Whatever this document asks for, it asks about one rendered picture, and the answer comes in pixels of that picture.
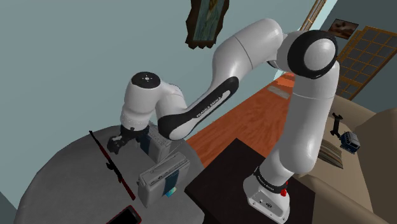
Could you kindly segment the wooden lattice window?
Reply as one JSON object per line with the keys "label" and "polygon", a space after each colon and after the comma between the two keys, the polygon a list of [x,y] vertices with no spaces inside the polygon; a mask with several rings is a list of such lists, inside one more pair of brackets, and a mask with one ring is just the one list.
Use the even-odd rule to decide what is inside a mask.
{"label": "wooden lattice window", "polygon": [[336,94],[354,99],[396,53],[396,32],[370,26],[356,31],[337,57],[340,76]]}

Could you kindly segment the red and black long stick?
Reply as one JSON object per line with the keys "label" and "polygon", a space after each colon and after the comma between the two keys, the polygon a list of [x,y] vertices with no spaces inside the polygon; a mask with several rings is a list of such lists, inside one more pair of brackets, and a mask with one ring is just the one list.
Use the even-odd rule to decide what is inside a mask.
{"label": "red and black long stick", "polygon": [[114,173],[116,174],[117,178],[118,178],[118,182],[121,183],[123,185],[123,187],[125,188],[125,190],[127,191],[128,195],[130,196],[130,198],[132,200],[136,199],[135,194],[133,193],[133,191],[130,189],[129,185],[127,184],[127,182],[124,180],[121,172],[119,171],[119,169],[117,168],[117,166],[115,165],[115,163],[112,161],[111,157],[109,156],[109,154],[107,153],[107,151],[104,149],[104,147],[102,146],[102,144],[99,142],[99,140],[94,136],[94,133],[89,130],[88,131],[89,134],[91,135],[91,137],[93,138],[93,140],[95,141],[95,143],[98,145],[101,153],[105,156],[107,162],[106,162],[106,166],[109,170],[114,171]]}

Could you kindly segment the dark-framed wall painting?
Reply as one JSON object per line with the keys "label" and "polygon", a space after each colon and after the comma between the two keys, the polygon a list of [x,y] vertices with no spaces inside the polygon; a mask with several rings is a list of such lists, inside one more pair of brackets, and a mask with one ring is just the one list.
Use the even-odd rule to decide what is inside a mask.
{"label": "dark-framed wall painting", "polygon": [[223,28],[230,0],[190,0],[191,10],[186,19],[188,31],[185,43],[191,48],[212,48]]}

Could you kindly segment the grey box with blue stripe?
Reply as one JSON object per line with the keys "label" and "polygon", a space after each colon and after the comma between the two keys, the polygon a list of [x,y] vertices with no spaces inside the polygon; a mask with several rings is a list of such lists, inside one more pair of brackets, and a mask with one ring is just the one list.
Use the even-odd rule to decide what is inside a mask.
{"label": "grey box with blue stripe", "polygon": [[190,168],[190,161],[180,152],[169,155],[159,164],[140,173],[138,196],[149,207],[162,196],[170,196],[182,182]]}
{"label": "grey box with blue stripe", "polygon": [[143,152],[156,164],[170,153],[172,141],[162,136],[158,127],[151,122],[148,124],[146,132],[137,140]]}

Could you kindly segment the red-rimmed black phone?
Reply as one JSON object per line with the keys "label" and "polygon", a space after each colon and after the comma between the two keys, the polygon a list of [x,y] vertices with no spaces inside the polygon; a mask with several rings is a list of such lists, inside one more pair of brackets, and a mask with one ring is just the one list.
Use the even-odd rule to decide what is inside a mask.
{"label": "red-rimmed black phone", "polygon": [[137,211],[131,206],[127,206],[116,216],[111,218],[106,224],[141,224],[142,218]]}

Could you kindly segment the beige sofa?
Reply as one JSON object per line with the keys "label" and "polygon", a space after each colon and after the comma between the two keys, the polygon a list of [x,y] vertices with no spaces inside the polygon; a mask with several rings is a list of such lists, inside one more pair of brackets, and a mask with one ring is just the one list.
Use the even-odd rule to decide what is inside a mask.
{"label": "beige sofa", "polygon": [[397,224],[397,108],[375,113],[336,96],[330,113],[361,147],[342,151],[342,168],[318,160],[295,175],[316,194],[312,224]]}

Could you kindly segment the black robot stand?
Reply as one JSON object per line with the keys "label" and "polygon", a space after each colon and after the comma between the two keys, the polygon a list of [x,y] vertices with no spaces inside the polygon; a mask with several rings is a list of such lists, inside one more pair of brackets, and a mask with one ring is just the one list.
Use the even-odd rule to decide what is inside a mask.
{"label": "black robot stand", "polygon": [[[202,224],[277,224],[249,205],[243,181],[267,158],[234,139],[186,188],[204,212]],[[290,213],[284,224],[312,224],[315,193],[290,178]]]}

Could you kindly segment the small brown wall picture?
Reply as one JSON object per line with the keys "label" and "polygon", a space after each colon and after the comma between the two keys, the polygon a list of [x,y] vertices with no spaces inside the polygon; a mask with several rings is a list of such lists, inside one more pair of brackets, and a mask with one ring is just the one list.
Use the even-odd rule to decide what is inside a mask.
{"label": "small brown wall picture", "polygon": [[358,24],[347,22],[345,20],[335,19],[328,32],[342,39],[349,39],[354,31],[358,28]]}

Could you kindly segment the black phone stand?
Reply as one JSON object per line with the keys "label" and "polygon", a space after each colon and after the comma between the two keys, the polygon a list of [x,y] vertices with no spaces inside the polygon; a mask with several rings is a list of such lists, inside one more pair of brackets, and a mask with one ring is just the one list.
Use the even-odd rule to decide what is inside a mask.
{"label": "black phone stand", "polygon": [[343,117],[341,115],[336,115],[335,113],[332,113],[332,116],[334,117],[334,123],[333,123],[333,128],[330,130],[330,134],[340,138],[338,129],[339,129],[340,121],[343,120]]}

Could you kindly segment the blue toy vehicle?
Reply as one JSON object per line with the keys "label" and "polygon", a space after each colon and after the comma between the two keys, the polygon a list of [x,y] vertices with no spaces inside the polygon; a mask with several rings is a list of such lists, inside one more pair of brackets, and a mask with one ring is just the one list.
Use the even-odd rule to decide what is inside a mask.
{"label": "blue toy vehicle", "polygon": [[339,139],[340,147],[352,154],[355,154],[361,146],[357,135],[350,131],[344,132]]}

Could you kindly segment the striped book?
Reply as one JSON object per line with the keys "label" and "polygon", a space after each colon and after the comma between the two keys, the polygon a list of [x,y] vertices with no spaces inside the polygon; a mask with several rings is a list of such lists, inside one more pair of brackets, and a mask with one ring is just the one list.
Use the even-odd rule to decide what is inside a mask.
{"label": "striped book", "polygon": [[318,158],[340,169],[344,168],[342,151],[325,139],[321,141]]}

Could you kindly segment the grey floor mat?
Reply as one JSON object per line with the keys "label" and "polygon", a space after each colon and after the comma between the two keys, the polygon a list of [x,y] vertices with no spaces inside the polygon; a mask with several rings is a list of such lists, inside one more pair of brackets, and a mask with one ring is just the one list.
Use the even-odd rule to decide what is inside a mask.
{"label": "grey floor mat", "polygon": [[267,88],[268,91],[274,93],[275,95],[278,95],[279,97],[282,97],[283,99],[289,99],[290,94],[276,86],[269,86]]}

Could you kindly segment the round grey table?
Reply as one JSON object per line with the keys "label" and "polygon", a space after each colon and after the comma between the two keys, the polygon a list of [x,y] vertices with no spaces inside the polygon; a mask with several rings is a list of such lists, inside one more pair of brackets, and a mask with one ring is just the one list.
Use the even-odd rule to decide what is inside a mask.
{"label": "round grey table", "polygon": [[170,197],[144,207],[106,167],[96,144],[105,145],[118,133],[117,126],[98,130],[57,152],[26,189],[13,224],[106,224],[127,206],[137,211],[141,224],[202,224],[204,213],[184,192],[204,168],[195,150],[184,140],[171,144],[172,152],[190,160],[188,174]]}

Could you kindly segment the wooden door frame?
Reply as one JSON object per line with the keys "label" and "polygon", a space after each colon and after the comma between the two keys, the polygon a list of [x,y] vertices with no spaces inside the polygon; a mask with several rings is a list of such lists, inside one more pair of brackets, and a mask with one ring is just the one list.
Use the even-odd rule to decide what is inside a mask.
{"label": "wooden door frame", "polygon": [[323,6],[326,4],[326,0],[316,0],[309,11],[306,19],[304,20],[303,24],[299,28],[299,31],[309,31],[312,27],[314,21],[316,20],[317,16],[321,12]]}

